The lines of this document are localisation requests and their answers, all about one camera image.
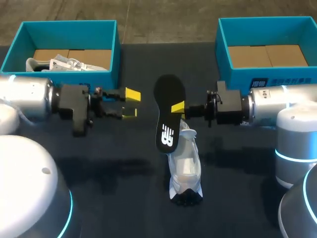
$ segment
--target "new balance logo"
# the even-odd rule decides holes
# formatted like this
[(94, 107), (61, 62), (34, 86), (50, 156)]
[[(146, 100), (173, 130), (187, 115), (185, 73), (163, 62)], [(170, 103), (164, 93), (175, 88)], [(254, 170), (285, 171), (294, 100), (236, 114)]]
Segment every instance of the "new balance logo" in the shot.
[(173, 145), (173, 134), (174, 130), (163, 124), (163, 132), (161, 138), (163, 145), (167, 145), (169, 147)]

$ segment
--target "shoe lace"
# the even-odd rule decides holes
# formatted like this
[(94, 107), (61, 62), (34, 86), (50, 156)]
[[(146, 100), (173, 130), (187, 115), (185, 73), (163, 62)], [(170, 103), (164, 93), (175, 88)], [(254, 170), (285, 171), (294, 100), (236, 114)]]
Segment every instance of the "shoe lace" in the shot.
[(82, 62), (80, 62), (80, 61), (78, 61), (76, 59), (73, 59), (73, 58), (68, 59), (67, 64), (70, 64), (70, 66), (74, 70), (78, 70), (78, 71), (87, 68), (87, 66), (84, 63), (82, 63)]

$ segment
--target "robotic arm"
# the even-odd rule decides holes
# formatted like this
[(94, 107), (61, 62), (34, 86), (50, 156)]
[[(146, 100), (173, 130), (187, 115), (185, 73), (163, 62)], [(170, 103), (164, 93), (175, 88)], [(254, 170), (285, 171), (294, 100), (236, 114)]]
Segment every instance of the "robotic arm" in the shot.
[(252, 88), (248, 96), (217, 82), (205, 105), (185, 109), (187, 119), (204, 117), (211, 126), (248, 122), (276, 126), (275, 175), (290, 188), (317, 163), (317, 84)]
[(112, 91), (96, 88), (90, 94), (86, 85), (56, 87), (47, 78), (0, 76), (0, 104), (13, 107), (21, 117), (31, 121), (43, 121), (52, 114), (59, 114), (61, 119), (71, 119), (74, 136), (85, 136), (87, 128), (92, 126), (89, 111), (93, 111), (97, 117), (117, 119), (134, 114), (135, 109), (124, 108), (118, 113), (105, 110), (101, 105), (104, 97), (126, 101), (131, 92), (139, 94), (128, 88)]
[(317, 102), (317, 84), (252, 88), (248, 96), (242, 96), (219, 81), (217, 91), (207, 92), (206, 104), (187, 107), (185, 117), (204, 117), (209, 127), (212, 120), (217, 124), (276, 126), (280, 111), (307, 101)]

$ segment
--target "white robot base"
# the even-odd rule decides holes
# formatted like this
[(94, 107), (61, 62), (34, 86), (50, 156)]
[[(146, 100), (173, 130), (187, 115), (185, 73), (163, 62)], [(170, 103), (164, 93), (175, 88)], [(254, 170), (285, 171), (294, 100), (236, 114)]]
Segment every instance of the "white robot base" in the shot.
[(21, 136), (0, 136), (0, 237), (79, 238), (72, 194), (51, 155)]

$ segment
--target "label on box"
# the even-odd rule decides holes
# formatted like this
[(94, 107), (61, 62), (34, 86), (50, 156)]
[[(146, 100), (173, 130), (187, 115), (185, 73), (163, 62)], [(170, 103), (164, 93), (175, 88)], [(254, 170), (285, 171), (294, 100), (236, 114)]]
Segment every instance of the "label on box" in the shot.
[(270, 80), (269, 86), (309, 84), (312, 78), (274, 78)]
[(267, 85), (268, 78), (253, 78), (251, 81), (251, 88), (263, 88)]

